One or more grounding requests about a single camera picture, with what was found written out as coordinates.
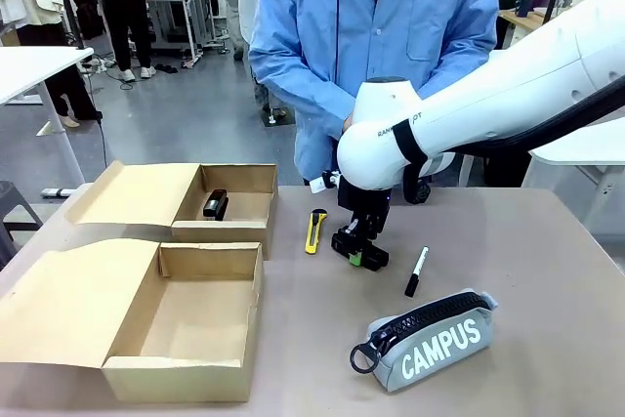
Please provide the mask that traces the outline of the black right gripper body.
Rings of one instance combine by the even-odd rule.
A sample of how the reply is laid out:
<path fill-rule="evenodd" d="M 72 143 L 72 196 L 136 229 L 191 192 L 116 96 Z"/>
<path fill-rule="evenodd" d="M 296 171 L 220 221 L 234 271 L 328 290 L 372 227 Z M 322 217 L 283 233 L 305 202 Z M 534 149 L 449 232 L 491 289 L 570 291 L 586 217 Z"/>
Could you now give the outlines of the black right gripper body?
<path fill-rule="evenodd" d="M 362 234 L 366 236 L 366 222 L 381 219 L 386 222 L 391 202 L 392 191 L 365 190 L 357 188 L 344 177 L 338 185 L 338 205 L 353 213 L 353 219 L 359 219 Z"/>

